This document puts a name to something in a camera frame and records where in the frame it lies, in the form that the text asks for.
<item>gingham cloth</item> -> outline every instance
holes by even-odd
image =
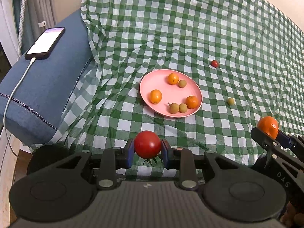
[[[143,130],[194,154],[213,150],[252,165],[264,153],[250,137],[263,116],[286,133],[304,130],[303,32],[265,0],[82,0],[94,59],[63,113],[52,142],[77,152],[123,147]],[[217,60],[219,68],[210,66]],[[142,77],[178,70],[203,94],[192,116],[165,118],[139,94]],[[236,105],[229,106],[233,97]],[[132,176],[175,176],[162,163]]]

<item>blue sofa armrest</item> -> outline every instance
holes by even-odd
[[[28,146],[51,140],[66,103],[92,58],[88,30],[80,10],[57,26],[65,27],[65,33],[48,59],[36,60],[30,67],[6,114],[6,128]],[[8,97],[28,64],[22,56],[0,84],[0,121]]]

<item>orange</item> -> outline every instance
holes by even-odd
[[[196,96],[189,96],[186,98],[186,105],[189,109],[194,109],[199,105],[199,100]]]
[[[168,75],[169,84],[175,85],[175,84],[178,83],[178,80],[179,80],[179,78],[178,78],[178,75],[176,73],[171,73],[171,74]]]
[[[257,123],[257,127],[265,134],[268,134],[272,139],[276,139],[279,133],[279,124],[271,116],[265,116]]]
[[[159,91],[157,89],[150,92],[150,101],[153,104],[158,104],[161,101],[162,97],[163,97],[163,95],[162,95],[161,91]]]

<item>fruit on plate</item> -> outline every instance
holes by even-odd
[[[185,86],[187,86],[187,81],[185,80],[180,80],[178,82],[178,86],[181,87],[181,88],[184,88]]]
[[[211,66],[217,68],[219,63],[216,60],[211,61]]]
[[[168,75],[168,83],[171,85],[175,85],[178,83],[178,75],[176,73],[171,73]]]
[[[180,112],[180,113],[185,113],[187,110],[188,110],[188,107],[187,107],[186,104],[181,103],[181,104],[179,105],[179,112]]]
[[[179,111],[179,106],[178,106],[177,103],[172,103],[172,104],[170,104],[170,103],[168,102],[168,105],[169,105],[169,112],[170,112],[171,114],[176,114],[176,113],[178,113],[178,111]]]
[[[234,105],[234,99],[230,97],[229,99],[227,99],[227,103],[229,105]]]
[[[153,91],[150,92],[150,101],[153,103],[153,104],[158,104],[161,100],[162,100],[162,93],[161,91],[155,89]]]
[[[199,100],[196,96],[186,98],[186,105],[189,109],[195,109],[199,105]]]
[[[146,161],[150,164],[150,159],[153,159],[157,164],[155,157],[161,151],[161,140],[157,134],[151,131],[142,131],[138,133],[134,139],[134,150],[139,157],[147,159]]]
[[[257,127],[272,139],[276,139],[279,133],[279,124],[272,116],[265,116],[257,123]]]

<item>black circular mount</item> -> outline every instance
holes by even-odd
[[[55,222],[83,211],[93,198],[93,187],[80,174],[54,168],[16,182],[9,201],[17,217]]]
[[[203,199],[227,219],[259,222],[280,214],[286,193],[275,180],[242,167],[216,173],[205,185]]]

